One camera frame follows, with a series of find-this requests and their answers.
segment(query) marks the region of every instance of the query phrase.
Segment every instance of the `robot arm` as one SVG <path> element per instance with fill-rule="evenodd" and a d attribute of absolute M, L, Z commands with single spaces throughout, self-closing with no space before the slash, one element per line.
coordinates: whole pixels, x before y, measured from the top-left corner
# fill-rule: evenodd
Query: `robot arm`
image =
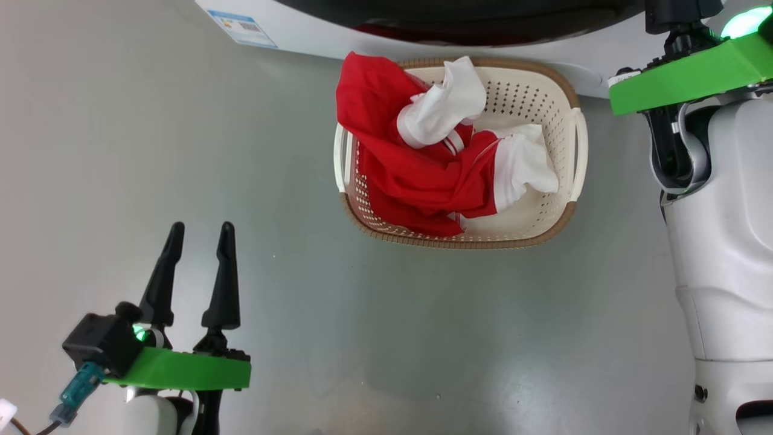
<path fill-rule="evenodd" d="M 182 254 L 185 226 L 172 226 L 139 307 L 121 302 L 115 314 L 87 314 L 62 347 L 77 373 L 51 413 L 52 425 L 68 427 L 86 398 L 101 384 L 128 387 L 119 431 L 144 435 L 217 435 L 223 390 L 240 391 L 250 384 L 250 357 L 228 348 L 223 330 L 240 326 L 236 239 L 233 225 L 223 224 L 217 258 L 220 267 L 209 309 L 204 312 L 204 338 L 193 353 L 172 350 L 165 329 L 174 321 L 172 285 Z M 137 324 L 148 324 L 148 328 Z M 192 399 L 162 397 L 164 390 L 189 392 Z"/>
<path fill-rule="evenodd" d="M 610 99 L 616 115 L 644 114 L 652 133 L 696 360 L 688 433 L 773 433 L 773 102 L 760 99 L 773 84 L 773 18 L 719 39 L 705 14 L 659 19 L 666 3 L 652 2 L 647 21 L 670 31 L 666 55 L 622 71 Z M 709 97 L 719 103 L 688 110 Z"/>

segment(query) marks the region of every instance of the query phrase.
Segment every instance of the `floor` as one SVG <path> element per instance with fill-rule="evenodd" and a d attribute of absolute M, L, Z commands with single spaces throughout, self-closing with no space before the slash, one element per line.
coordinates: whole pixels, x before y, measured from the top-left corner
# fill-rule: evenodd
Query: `floor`
<path fill-rule="evenodd" d="M 224 435 L 683 433 L 687 334 L 647 128 L 584 99 L 585 190 L 546 245 L 391 245 L 332 178 L 340 62 L 238 46 L 192 0 L 0 3 L 0 396 L 43 427 L 87 312 L 138 301 L 172 222 L 178 350 L 237 230 L 252 386 Z M 105 386 L 67 433 L 110 433 Z"/>

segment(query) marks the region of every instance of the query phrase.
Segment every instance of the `laundry basket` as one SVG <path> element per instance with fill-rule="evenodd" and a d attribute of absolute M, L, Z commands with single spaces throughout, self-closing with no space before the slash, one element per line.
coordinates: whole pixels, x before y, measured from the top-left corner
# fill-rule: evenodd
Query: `laundry basket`
<path fill-rule="evenodd" d="M 442 83 L 444 60 L 400 63 L 406 72 L 432 85 Z M 527 248 L 550 240 L 567 225 L 582 191 L 587 167 L 587 127 L 571 85 L 539 63 L 472 59 L 486 88 L 486 106 L 475 129 L 522 124 L 543 126 L 548 155 L 559 179 L 558 192 L 528 188 L 511 208 L 466 221 L 463 234 L 436 237 L 389 224 L 373 213 L 367 178 L 358 171 L 357 138 L 341 125 L 335 131 L 335 181 L 354 225 L 380 240 L 449 249 Z"/>

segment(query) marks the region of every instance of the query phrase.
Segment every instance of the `cable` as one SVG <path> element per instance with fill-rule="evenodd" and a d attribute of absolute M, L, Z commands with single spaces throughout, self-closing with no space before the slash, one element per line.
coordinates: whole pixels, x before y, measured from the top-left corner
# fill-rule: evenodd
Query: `cable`
<path fill-rule="evenodd" d="M 11 424 L 22 434 L 22 435 L 32 435 L 26 427 L 24 427 L 21 422 L 19 422 L 17 419 L 12 418 Z"/>
<path fill-rule="evenodd" d="M 62 422 L 55 421 L 51 423 L 46 429 L 43 429 L 40 432 L 38 432 L 38 435 L 49 435 L 49 433 L 52 433 L 54 430 L 56 430 L 56 428 L 59 427 L 60 424 L 62 424 Z"/>
<path fill-rule="evenodd" d="M 15 418 L 12 418 L 12 419 L 11 419 L 11 424 L 12 424 L 12 425 L 13 425 L 13 426 L 14 426 L 14 427 L 17 429 L 17 430 L 19 430 L 19 432 L 21 432 L 21 433 L 22 433 L 22 435 L 32 435 L 32 433 L 30 433 L 30 432 L 27 430 L 27 428 L 26 428 L 26 427 L 24 427 L 24 425 L 23 425 L 23 424 L 22 424 L 20 421 L 18 421 L 17 419 L 15 419 Z M 41 430 L 40 432 L 38 432 L 36 435 L 49 435 L 49 433 L 52 433 L 52 432 L 53 432 L 54 430 L 56 430 L 56 428 L 57 428 L 57 427 L 59 427 L 61 424 L 62 424 L 62 422 L 55 421 L 55 422 L 51 423 L 51 424 L 50 424 L 50 425 L 49 425 L 49 426 L 48 426 L 46 429 L 43 429 L 43 430 Z"/>

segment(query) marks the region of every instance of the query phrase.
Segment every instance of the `green plastic bracket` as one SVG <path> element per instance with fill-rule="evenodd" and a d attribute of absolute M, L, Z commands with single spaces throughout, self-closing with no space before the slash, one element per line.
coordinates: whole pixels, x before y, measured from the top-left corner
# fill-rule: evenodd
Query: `green plastic bracket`
<path fill-rule="evenodd" d="M 145 348 L 129 373 L 104 381 L 146 389 L 212 391 L 250 386 L 252 365 L 247 361 Z"/>
<path fill-rule="evenodd" d="M 757 33 L 647 70 L 609 88 L 615 115 L 722 94 L 773 78 L 773 45 Z"/>

